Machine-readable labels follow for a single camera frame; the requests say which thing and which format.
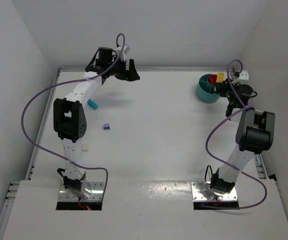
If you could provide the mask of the long yellow lego plate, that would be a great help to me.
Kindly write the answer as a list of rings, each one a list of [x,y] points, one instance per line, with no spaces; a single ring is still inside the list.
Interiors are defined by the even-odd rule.
[[[223,83],[225,80],[225,74],[223,72],[218,73],[216,83]]]

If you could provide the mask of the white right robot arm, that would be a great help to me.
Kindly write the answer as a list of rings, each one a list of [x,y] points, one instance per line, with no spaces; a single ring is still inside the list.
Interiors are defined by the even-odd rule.
[[[214,84],[214,92],[229,101],[226,116],[230,117],[234,109],[243,109],[248,100],[257,96],[257,92],[247,84],[229,84],[228,80]],[[227,163],[212,174],[210,188],[219,194],[232,191],[238,175],[255,156],[268,151],[274,140],[276,115],[272,112],[256,111],[247,108],[242,111],[236,132],[236,146]]]

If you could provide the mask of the red lego brick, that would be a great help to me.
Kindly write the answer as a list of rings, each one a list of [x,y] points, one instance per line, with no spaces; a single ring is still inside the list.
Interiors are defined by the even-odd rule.
[[[216,74],[211,74],[209,76],[209,78],[208,78],[208,82],[209,82],[209,84],[214,86],[216,84],[216,82],[217,82],[217,75]]]

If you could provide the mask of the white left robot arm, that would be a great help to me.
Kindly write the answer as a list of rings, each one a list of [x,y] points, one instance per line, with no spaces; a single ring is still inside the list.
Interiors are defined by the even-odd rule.
[[[115,49],[100,47],[85,68],[85,80],[64,98],[57,98],[53,103],[53,127],[61,139],[64,157],[68,159],[65,168],[57,171],[62,175],[65,188],[78,198],[86,199],[91,195],[86,171],[77,166],[82,156],[81,138],[87,130],[84,107],[109,77],[128,82],[140,79],[134,60],[126,60],[129,50],[128,45],[119,45]]]

